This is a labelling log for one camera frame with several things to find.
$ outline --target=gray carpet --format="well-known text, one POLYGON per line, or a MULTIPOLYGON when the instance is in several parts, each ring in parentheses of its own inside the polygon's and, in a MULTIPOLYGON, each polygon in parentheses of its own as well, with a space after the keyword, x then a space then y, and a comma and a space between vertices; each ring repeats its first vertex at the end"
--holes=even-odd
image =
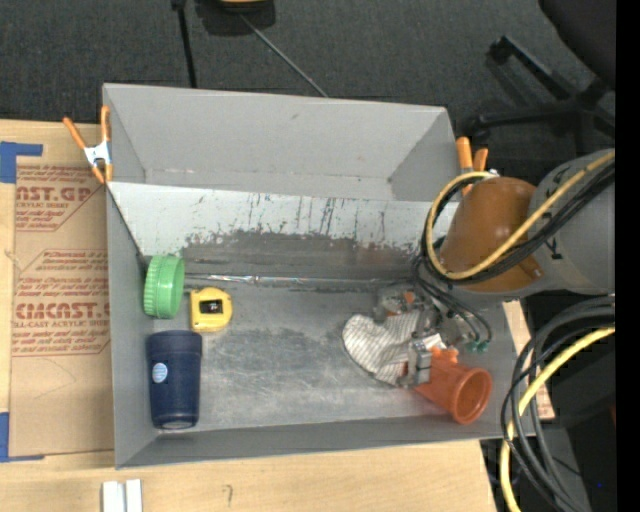
MULTIPOLYGON (((517 102, 485 59, 502 34, 578 86, 592 78, 535 0, 276 0, 248 19, 327 95, 444 106, 457 134, 465 117, 517 102)), ((212 0, 188 1, 186 20, 199 88, 319 95, 212 0)), ((549 99, 517 63, 509 67, 520 100, 549 99)), ((0 69, 4 118, 95 122, 104 82, 189 87, 169 0, 4 0, 0 69)), ((545 124, 495 128, 488 145, 491 166, 532 182, 574 152, 571 136, 545 124)))

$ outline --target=yellow cable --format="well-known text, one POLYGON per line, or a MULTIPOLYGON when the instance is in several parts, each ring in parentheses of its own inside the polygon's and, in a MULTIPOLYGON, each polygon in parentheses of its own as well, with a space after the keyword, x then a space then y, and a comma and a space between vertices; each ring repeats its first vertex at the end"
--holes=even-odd
POLYGON ((581 169, 576 174, 574 174, 570 179, 568 179, 565 183, 563 183, 560 187, 558 187, 558 189, 551 196, 549 196, 547 200, 544 201, 544 203, 542 203, 538 207, 538 209, 535 212, 533 212, 533 214, 531 214, 531 216, 500 247, 498 247, 493 253, 491 253, 483 261, 481 261, 480 263, 478 263, 477 265, 475 265, 474 267, 468 270, 465 270, 462 272, 450 272, 444 267, 444 265, 442 265, 442 263, 440 263, 436 255, 435 249, 433 248, 433 222, 435 218, 435 212, 437 211, 438 206, 442 201, 442 199, 444 198, 444 196, 455 185, 460 183, 460 181, 463 181, 468 178, 473 178, 473 177, 494 177, 492 174, 487 172, 482 172, 482 173, 470 172, 470 173, 458 176, 457 178, 453 179, 442 190, 442 192, 440 192, 440 194, 438 194, 435 201, 431 205, 431 210, 429 211, 429 215, 427 217, 426 242, 425 242, 427 245, 426 249, 427 249, 427 255, 429 257, 429 260, 431 261, 431 263, 433 264, 433 266, 436 268, 438 272, 440 272, 442 275, 446 275, 449 279, 454 279, 454 280, 465 279, 467 277, 471 277, 477 274, 478 272, 482 272, 483 270, 488 268, 490 265, 495 263, 496 260, 500 258, 505 252, 511 249, 518 242, 520 237, 522 237, 522 235, 524 235, 528 231, 528 229, 540 217, 542 217, 542 215, 544 215, 544 213, 549 208, 551 208, 551 206, 553 206, 554 203, 556 203, 556 201, 558 201, 564 194, 566 194, 567 191, 573 185, 575 185, 578 181, 580 181, 587 173, 593 171, 594 169, 597 169, 601 165, 604 165, 605 163, 609 162, 613 158, 615 158, 615 151, 611 151, 601 156, 600 158, 594 160, 589 165, 587 165, 584 169, 581 169))
MULTIPOLYGON (((563 364, 565 364, 569 359, 571 359, 575 354, 585 349, 589 345, 592 345, 596 341, 606 338, 607 336, 616 332, 615 327, 603 327, 594 331, 586 336, 580 338, 569 348, 563 350, 560 354, 558 354, 552 361, 549 363, 544 370, 540 372, 540 374, 535 378, 535 380, 529 385, 529 387, 525 390, 524 394, 518 401, 518 415, 522 416, 524 411, 526 410, 529 402, 531 402, 532 398, 538 392, 538 389, 542 387, 542 385, 549 380, 549 378, 560 368, 563 364)), ((509 436, 509 440, 513 440, 514 435, 514 424, 513 420, 509 421, 507 425, 507 435, 509 436)), ((509 467, 509 444, 507 441, 502 442, 502 447, 500 449, 500 485, 502 487, 502 493, 504 495, 505 503, 509 507, 511 512, 521 512, 520 507, 516 501, 515 495, 513 494, 513 488, 511 487, 511 479, 509 478, 510 467, 509 467)))

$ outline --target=orange cup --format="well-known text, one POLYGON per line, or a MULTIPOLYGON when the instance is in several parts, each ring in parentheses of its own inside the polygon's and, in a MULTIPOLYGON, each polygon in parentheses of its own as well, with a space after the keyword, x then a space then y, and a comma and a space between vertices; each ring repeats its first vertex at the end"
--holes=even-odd
POLYGON ((458 363, 455 349, 431 349, 429 382, 414 390, 449 411, 462 425, 477 420, 484 412, 493 379, 484 368, 469 368, 458 363))

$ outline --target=white cloth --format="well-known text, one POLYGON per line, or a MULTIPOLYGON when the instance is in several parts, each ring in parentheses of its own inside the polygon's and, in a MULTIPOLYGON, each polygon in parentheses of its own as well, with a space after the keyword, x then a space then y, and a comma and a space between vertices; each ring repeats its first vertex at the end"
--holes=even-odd
POLYGON ((364 315, 352 316, 342 331, 345 349, 376 379, 396 385, 407 372, 408 344, 419 311, 388 317, 382 325, 364 315))

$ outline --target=blue cup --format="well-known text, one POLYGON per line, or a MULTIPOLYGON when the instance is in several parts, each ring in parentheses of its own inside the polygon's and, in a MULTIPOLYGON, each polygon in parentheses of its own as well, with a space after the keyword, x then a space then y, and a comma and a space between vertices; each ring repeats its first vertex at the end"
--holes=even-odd
POLYGON ((147 364, 153 425, 184 429, 198 422, 202 336, 192 331, 162 331, 147 339, 147 364))

